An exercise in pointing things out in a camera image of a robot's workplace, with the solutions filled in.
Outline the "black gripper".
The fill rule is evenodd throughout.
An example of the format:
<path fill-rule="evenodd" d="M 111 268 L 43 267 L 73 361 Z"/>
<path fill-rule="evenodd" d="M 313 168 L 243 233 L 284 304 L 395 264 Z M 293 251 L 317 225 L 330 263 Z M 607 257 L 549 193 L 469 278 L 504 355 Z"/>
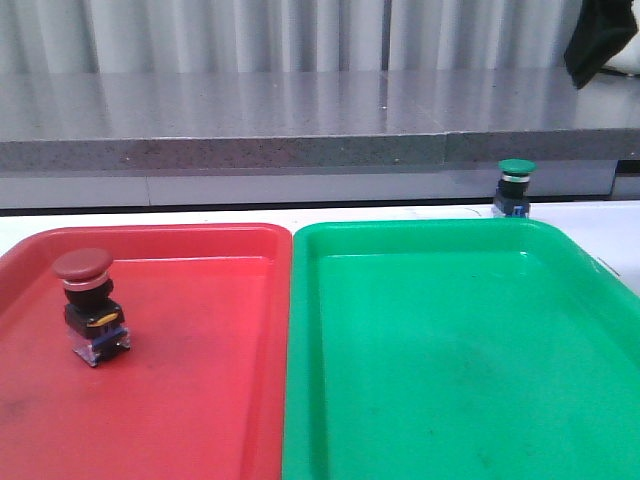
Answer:
<path fill-rule="evenodd" d="M 584 88 L 638 34 L 632 0 L 585 0 L 564 51 L 567 73 Z"/>

